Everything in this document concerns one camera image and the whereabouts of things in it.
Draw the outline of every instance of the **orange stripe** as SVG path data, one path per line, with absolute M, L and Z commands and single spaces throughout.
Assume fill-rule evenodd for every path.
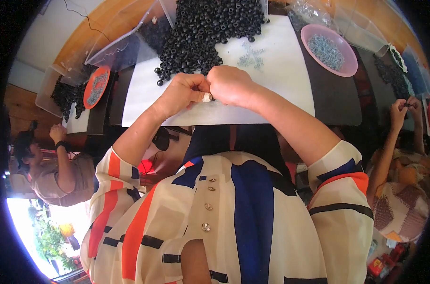
M 154 196 L 156 184 L 138 209 L 135 217 L 125 232 L 124 243 L 122 245 L 122 278 L 136 279 L 136 261 L 138 259 L 139 246 L 144 235 L 145 222 L 149 215 L 150 204 Z
M 89 237 L 89 253 L 88 257 L 96 257 L 98 244 L 103 237 L 104 228 L 108 224 L 109 214 L 116 207 L 117 191 L 108 191 L 104 194 L 103 211 L 95 218 L 92 225 L 91 235 Z
M 366 173 L 356 172 L 356 173 L 343 173 L 334 177 L 331 177 L 330 179 L 327 179 L 324 181 L 319 187 L 317 188 L 316 192 L 313 194 L 313 197 L 311 197 L 311 201 L 313 200 L 316 193 L 319 191 L 319 189 L 322 188 L 322 186 L 331 183 L 332 181 L 343 179 L 343 178 L 352 178 L 355 182 L 355 185 L 358 187 L 358 189 L 366 196 L 366 190 L 368 189 L 368 175 Z
M 191 167 L 191 166 L 194 166 L 195 164 L 194 163 L 192 163 L 192 162 L 190 162 L 190 161 L 188 161 L 188 162 L 186 162 L 185 164 L 184 164 L 184 167 Z
M 114 152 L 109 157 L 108 175 L 119 178 L 121 175 L 121 159 Z
M 110 187 L 110 191 L 112 190 L 121 190 L 122 188 L 124 188 L 124 182 L 120 181 L 120 180 L 111 180 L 111 187 Z

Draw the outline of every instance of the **cable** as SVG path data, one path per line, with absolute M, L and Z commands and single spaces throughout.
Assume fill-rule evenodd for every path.
M 98 31 L 98 32 L 100 32 L 102 35 L 104 35 L 104 37 L 106 37 L 106 39 L 108 40 L 108 41 L 110 41 L 111 42 L 111 40 L 102 32 L 102 31 L 100 31 L 100 30 L 97 30 L 97 29 L 93 29 L 92 27 L 91 27 L 91 21 L 89 20 L 89 17 L 88 16 L 85 16 L 85 15 L 83 15 L 83 14 L 81 14 L 80 12 L 78 12 L 78 11 L 75 11 L 75 10 L 72 10 L 72 9 L 69 9 L 68 8 L 68 5 L 67 5 L 67 1 L 66 0 L 64 0 L 64 2 L 65 2 L 65 8 L 68 10 L 68 11 L 72 11 L 72 12 L 75 12 L 75 13 L 78 13 L 81 17 L 85 17 L 85 18 L 87 18 L 87 22 L 89 23 L 89 28 L 91 29 L 91 30 L 93 30 L 93 31 Z

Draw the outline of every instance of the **blue stripe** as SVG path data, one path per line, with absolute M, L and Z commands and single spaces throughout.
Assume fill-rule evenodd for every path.
M 138 168 L 132 167 L 132 169 L 131 169 L 131 178 L 132 179 L 139 179 L 139 170 L 138 170 Z
M 100 187 L 100 183 L 98 182 L 98 178 L 94 175 L 94 193 L 98 191 Z
M 337 175 L 340 175 L 340 174 L 357 173 L 357 172 L 363 172 L 363 170 L 361 168 L 361 161 L 358 162 L 358 164 L 355 164 L 355 161 L 352 158 L 347 163 L 345 163 L 344 165 L 342 165 L 342 166 L 340 166 L 334 170 L 331 170 L 328 173 L 321 174 L 317 178 L 321 182 L 324 182 L 327 179 L 330 179 L 330 178 L 337 176 Z
M 184 174 L 175 178 L 172 181 L 173 185 L 183 185 L 188 186 L 189 188 L 195 188 L 196 185 L 196 178 L 201 173 L 202 166 L 204 165 L 204 161 L 202 160 L 202 157 L 197 157 L 194 159 L 191 159 L 191 162 L 195 165 L 187 167 L 184 169 Z
M 242 283 L 269 282 L 274 192 L 267 168 L 253 160 L 232 165 L 234 228 Z

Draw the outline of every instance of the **white paper sheet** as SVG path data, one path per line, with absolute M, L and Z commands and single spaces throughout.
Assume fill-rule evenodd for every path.
M 262 25 L 262 34 L 249 43 L 246 38 L 229 39 L 215 48 L 225 65 L 248 72 L 252 80 L 289 100 L 314 116 L 314 101 L 308 72 L 297 36 L 287 16 L 270 15 Z M 125 101 L 122 126 L 129 127 L 165 91 L 170 82 L 156 85 L 154 69 L 160 60 L 154 58 L 135 66 Z M 258 114 L 219 101 L 198 103 L 169 118 L 163 126 L 205 124 L 267 123 Z
M 67 133 L 86 132 L 90 112 L 91 110 L 84 110 L 81 116 L 76 119 L 76 103 L 71 104 L 68 122 L 65 122 L 65 118 L 62 118 L 62 125 L 67 128 Z

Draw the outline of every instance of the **hand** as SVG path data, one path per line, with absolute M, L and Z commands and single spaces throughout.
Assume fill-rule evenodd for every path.
M 421 101 L 414 96 L 410 96 L 407 103 L 410 105 L 409 110 L 412 113 L 414 121 L 423 122 L 423 118 L 421 116 Z
M 163 121 L 194 102 L 200 102 L 210 87 L 202 74 L 178 73 L 152 107 Z
M 52 126 L 49 136 L 54 140 L 54 144 L 59 141 L 64 141 L 67 135 L 67 128 L 63 127 L 60 123 Z
M 222 65 L 213 67 L 207 75 L 210 93 L 225 105 L 251 109 L 253 94 L 260 87 L 251 77 L 237 67 Z
M 407 107 L 404 106 L 405 103 L 405 99 L 397 99 L 391 106 L 391 131 L 399 132 L 401 130 L 402 125 L 404 124 L 405 113 L 407 112 Z

